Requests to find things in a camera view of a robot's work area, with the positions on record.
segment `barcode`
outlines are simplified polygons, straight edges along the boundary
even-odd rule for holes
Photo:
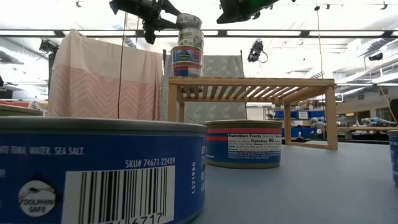
[[[66,174],[62,224],[162,224],[174,219],[175,166]]]

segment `red can label stripe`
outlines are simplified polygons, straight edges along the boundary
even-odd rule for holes
[[[207,136],[207,141],[228,141],[228,137],[221,137],[221,136]]]
[[[228,134],[282,134],[282,129],[280,128],[211,128],[207,132],[228,133]]]

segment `gray table surface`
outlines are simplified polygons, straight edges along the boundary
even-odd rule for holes
[[[279,168],[207,165],[205,209],[193,223],[397,224],[389,146],[282,146]]]

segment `tuna can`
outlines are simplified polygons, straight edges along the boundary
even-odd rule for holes
[[[205,124],[207,164],[239,169],[279,167],[281,122],[227,120]]]
[[[177,62],[172,64],[175,77],[202,77],[203,66],[195,62]]]
[[[192,39],[192,38],[201,40],[203,42],[205,35],[200,29],[195,29],[195,28],[185,28],[180,30],[180,32],[178,33],[178,41],[183,39]]]
[[[195,62],[200,65],[203,64],[203,52],[192,46],[177,46],[171,50],[172,63],[176,62]]]
[[[181,40],[179,40],[178,45],[187,45],[187,46],[197,47],[203,51],[203,40],[200,40],[200,39],[195,39],[195,38],[181,39]]]
[[[188,13],[181,13],[177,16],[176,24],[181,28],[201,28],[201,20],[197,16]]]
[[[398,185],[398,131],[388,131],[392,164],[392,179]]]
[[[202,125],[0,118],[1,223],[187,223],[205,201]]]

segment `nutrition facts label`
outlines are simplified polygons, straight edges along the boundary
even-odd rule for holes
[[[228,151],[271,152],[280,151],[280,134],[228,134]]]

